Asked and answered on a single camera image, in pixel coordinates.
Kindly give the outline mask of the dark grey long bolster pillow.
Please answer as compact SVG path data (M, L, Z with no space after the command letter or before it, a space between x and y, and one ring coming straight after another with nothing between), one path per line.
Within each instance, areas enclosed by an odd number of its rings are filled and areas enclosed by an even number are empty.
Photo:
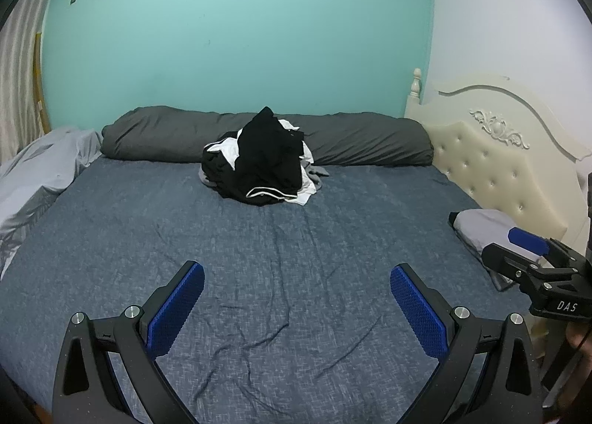
M145 106L103 127L100 151L122 161L199 162L203 148L237 131L252 113L215 113ZM431 165L434 147L415 120L380 113L288 114L318 165Z

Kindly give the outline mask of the light grey duvet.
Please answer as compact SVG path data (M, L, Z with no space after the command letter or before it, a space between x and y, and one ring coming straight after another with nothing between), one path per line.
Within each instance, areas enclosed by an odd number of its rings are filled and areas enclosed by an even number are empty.
M101 156L100 147L96 131L60 127L1 165L2 273L40 216Z

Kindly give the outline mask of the black and white clothes pile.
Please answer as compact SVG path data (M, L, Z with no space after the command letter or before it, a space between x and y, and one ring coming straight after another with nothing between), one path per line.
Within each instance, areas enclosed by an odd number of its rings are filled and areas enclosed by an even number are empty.
M300 128L264 107L244 127L205 145L199 175L225 199L304 206L328 171L316 165Z

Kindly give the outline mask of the cream tufted headboard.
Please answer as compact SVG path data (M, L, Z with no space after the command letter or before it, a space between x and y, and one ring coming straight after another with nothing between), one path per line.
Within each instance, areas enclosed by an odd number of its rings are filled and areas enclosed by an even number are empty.
M590 220L578 162L589 147L526 87L478 74L423 84L413 72L406 117L434 147L434 166L479 206L584 253Z

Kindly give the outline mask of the black sweater with white trim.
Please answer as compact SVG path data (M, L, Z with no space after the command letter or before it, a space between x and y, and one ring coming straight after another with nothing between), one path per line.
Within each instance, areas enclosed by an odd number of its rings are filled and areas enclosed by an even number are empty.
M269 107L243 127L233 182L245 202L266 205L296 198L302 187L303 142L303 132L283 127Z

